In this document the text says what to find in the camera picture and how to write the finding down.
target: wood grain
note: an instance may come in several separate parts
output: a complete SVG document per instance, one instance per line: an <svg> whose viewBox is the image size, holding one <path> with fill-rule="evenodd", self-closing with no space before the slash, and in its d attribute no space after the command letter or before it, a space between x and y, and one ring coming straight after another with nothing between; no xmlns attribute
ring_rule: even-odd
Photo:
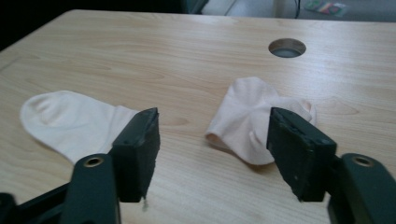
<svg viewBox="0 0 396 224"><path fill-rule="evenodd" d="M76 91L160 112L161 151L143 203L124 223L329 223L324 203L299 203L275 165L249 166L204 139L230 84L260 77L318 109L338 155L364 154L396 176L396 24L67 12L0 53L0 191L18 203L69 180L73 165L21 126L21 105ZM279 38L301 57L268 51Z"/></svg>

